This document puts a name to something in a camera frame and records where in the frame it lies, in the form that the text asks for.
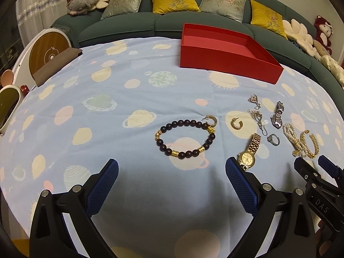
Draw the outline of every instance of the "metal watch strap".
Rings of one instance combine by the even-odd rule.
[[[252,137],[252,141],[247,147],[247,151],[254,155],[259,148],[260,140],[261,140],[261,136],[258,135],[257,133],[254,133]]]

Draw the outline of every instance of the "bed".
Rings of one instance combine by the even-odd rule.
[[[28,235],[43,189],[68,191],[114,158],[118,179],[92,221],[119,258],[227,257],[252,219],[224,166],[227,158],[245,150],[253,133],[262,136],[247,113],[255,107],[247,101],[253,94],[263,105],[267,132],[280,138],[280,145],[273,146],[262,136],[250,169],[260,182],[283,191],[305,185],[293,168],[292,144],[271,124],[278,101],[284,105],[284,123],[292,122],[298,135],[309,129],[320,154],[344,166],[344,121],[333,101],[321,86],[286,66],[273,85],[180,68],[176,39],[126,39],[83,51],[29,93],[1,140],[0,186]],[[218,119],[209,150],[184,160],[159,150],[154,135],[161,126],[179,119],[200,121],[206,115]],[[243,121],[239,131],[230,125],[234,117]],[[199,147],[206,137],[195,127],[177,127],[161,136],[180,151]],[[309,137],[307,144],[314,151]],[[306,160],[333,183],[317,158]],[[277,222],[278,215],[260,255]]]

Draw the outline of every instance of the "screw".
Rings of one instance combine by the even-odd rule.
[[[295,189],[295,192],[296,192],[296,194],[298,194],[299,196],[301,196],[301,195],[303,194],[303,191],[302,191],[302,189],[300,189],[300,188],[296,188],[296,189]]]
[[[41,193],[41,195],[42,195],[43,197],[48,196],[48,194],[49,194],[49,190],[43,190],[42,193]]]
[[[75,185],[72,188],[72,191],[75,192],[75,193],[79,192],[80,190],[81,190],[81,186],[80,185]]]
[[[268,183],[264,183],[263,184],[263,189],[266,190],[266,191],[270,191],[272,189],[271,185],[268,184]]]

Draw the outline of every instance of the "blue gripper pad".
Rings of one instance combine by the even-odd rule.
[[[330,177],[339,177],[339,168],[335,164],[333,164],[329,159],[327,159],[324,155],[319,156],[318,164],[330,175]]]
[[[257,195],[231,158],[228,158],[226,161],[226,175],[245,211],[252,214],[253,217],[256,217],[258,214]]]
[[[113,160],[87,196],[86,214],[90,218],[100,211],[111,187],[118,177],[118,163]]]

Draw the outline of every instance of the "pearl necklace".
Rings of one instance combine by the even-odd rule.
[[[293,156],[296,157],[300,155],[302,158],[306,157],[308,147],[305,142],[301,142],[298,138],[293,124],[287,123],[283,125],[283,133],[296,149],[293,151]]]

